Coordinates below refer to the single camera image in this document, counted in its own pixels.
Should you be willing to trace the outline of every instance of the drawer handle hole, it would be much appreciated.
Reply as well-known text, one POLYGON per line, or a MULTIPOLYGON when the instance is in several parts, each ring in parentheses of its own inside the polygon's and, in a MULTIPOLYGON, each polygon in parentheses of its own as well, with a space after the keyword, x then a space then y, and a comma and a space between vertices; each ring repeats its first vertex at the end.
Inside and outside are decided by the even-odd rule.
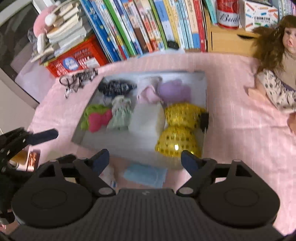
POLYGON ((244 36, 244 35, 239 35, 237 34, 238 37, 240 37, 241 39, 254 39, 254 37, 250 37, 250 36, 244 36))

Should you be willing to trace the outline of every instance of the red box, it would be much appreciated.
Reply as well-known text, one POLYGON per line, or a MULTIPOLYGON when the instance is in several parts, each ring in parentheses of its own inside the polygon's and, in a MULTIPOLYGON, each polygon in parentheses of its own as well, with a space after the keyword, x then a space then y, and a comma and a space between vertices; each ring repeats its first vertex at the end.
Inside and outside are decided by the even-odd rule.
POLYGON ((53 76, 59 77, 78 70, 97 68, 108 63, 96 35, 93 34, 88 40, 45 63, 44 66, 53 76))

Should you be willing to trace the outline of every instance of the doll's hair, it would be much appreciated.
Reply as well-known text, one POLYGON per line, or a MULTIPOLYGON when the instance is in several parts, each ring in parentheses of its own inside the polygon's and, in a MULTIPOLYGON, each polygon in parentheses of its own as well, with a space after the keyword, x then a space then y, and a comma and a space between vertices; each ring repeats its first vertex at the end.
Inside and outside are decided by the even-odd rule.
POLYGON ((283 69, 285 28, 296 28, 295 16, 283 17, 277 28, 258 27, 253 30, 254 33, 259 34, 254 43, 256 47, 254 57, 260 61, 257 72, 261 72, 263 69, 271 71, 277 68, 283 69))

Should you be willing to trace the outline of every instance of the black sequin bow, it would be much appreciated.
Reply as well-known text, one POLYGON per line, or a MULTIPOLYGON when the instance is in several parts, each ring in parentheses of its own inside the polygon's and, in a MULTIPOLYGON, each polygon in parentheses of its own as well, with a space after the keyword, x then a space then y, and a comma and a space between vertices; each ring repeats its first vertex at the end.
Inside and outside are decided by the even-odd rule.
POLYGON ((116 97, 117 95, 126 95, 131 90, 136 89, 137 85, 131 84, 125 80, 111 80, 105 82, 102 80, 99 83, 98 90, 105 96, 116 97))

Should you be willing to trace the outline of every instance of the blue paper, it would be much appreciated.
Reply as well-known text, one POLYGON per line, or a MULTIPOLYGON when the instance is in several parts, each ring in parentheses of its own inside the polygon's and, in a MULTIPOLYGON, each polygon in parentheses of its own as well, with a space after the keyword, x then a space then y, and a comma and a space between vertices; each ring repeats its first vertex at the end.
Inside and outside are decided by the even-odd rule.
POLYGON ((164 168, 132 164, 125 170, 123 177, 131 182, 154 188, 162 188, 167 171, 164 168))

